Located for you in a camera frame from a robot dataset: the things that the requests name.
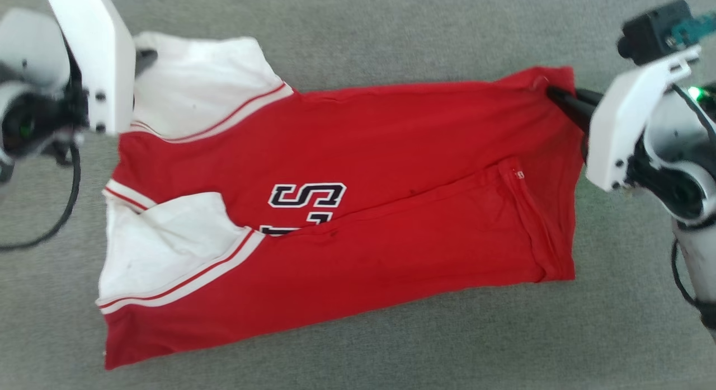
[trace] green led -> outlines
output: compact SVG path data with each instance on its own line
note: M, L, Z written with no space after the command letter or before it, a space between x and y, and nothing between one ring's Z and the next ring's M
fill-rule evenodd
M701 100L704 97L704 90L700 87L690 87L689 88L689 95L693 97L694 100Z

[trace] red fabric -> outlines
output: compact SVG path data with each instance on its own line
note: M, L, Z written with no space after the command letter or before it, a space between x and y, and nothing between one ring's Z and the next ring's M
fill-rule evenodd
M296 93L191 143L123 135L113 178L153 201L218 191L239 226L301 229L173 303L106 314L106 367L445 291L573 279L582 135L548 84L572 90L571 69ZM276 184L328 182L346 187L338 207L269 205Z

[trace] jersey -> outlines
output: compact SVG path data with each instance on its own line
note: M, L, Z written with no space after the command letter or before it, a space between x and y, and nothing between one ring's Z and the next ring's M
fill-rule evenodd
M582 133L497 82L298 92L255 40L145 33L104 194L105 365L486 285L571 280Z

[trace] gray surface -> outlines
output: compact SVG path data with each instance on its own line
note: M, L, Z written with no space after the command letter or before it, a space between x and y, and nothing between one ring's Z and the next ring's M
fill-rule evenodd
M135 32L256 36L280 76L312 90L493 79L533 64L572 64L581 86L603 89L629 67L614 49L621 21L667 0L114 1ZM0 11L21 3L36 5L0 0ZM698 79L716 79L716 41ZM716 346L670 276L666 213L648 195L584 181L575 282L467 290L103 372L93 301L115 141L92 138L82 155L66 229L0 255L2 390L716 388ZM3 242L39 232L64 204L69 171L33 163L2 206Z

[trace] striped trim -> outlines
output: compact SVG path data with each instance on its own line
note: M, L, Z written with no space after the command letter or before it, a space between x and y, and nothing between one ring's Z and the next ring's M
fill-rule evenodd
M146 211L157 204L144 194L121 184L115 179L110 179L102 193L105 194L105 196L111 194L132 206L133 209L138 208L142 211Z
M204 285L211 283L235 267L238 267L238 265L243 263L243 261L253 253L253 250L261 244L264 237L265 236L261 233L251 231L246 237L242 238L238 247L233 251L214 260L213 264L208 267L202 266L202 270L194 273L190 278L181 283L169 284L171 285L169 288L167 288L169 286L167 285L164 288L159 288L159 290L154 291L154 293L123 296L110 300L98 299L96 303L100 307L102 314L114 313L127 305L146 306L148 308L168 305L204 287Z
M202 138L208 138L213 135L222 133L229 128L237 125L241 122L241 120L249 117L262 107L271 104L272 102L276 102L277 100L284 99L284 97L289 97L293 95L293 93L293 88L289 87L286 82L282 82L282 84L276 89L253 97L250 100L247 100L240 107L233 110L228 116L223 118L223 120L221 120L217 124L212 125L212 127L206 128L205 130L202 130L198 133L187 135L186 137L169 138L166 135L157 132L156 130L151 128L150 125L141 122L140 120L135 120L130 124L130 131L142 131L145 133L150 133L151 135L156 135L157 137L169 143L187 143L191 141L196 141Z

